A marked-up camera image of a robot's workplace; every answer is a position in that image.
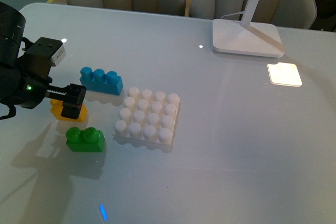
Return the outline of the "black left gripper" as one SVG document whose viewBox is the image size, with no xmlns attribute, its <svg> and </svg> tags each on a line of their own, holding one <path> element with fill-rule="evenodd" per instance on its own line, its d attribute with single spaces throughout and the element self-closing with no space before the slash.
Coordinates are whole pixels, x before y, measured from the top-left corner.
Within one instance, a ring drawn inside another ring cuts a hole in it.
<svg viewBox="0 0 336 224">
<path fill-rule="evenodd" d="M 62 117 L 78 119 L 87 88 L 73 83 L 63 88 L 49 85 L 51 58 L 51 54 L 25 52 L 13 67 L 1 64 L 1 104 L 33 109 L 46 94 L 47 98 L 63 101 Z"/>
</svg>

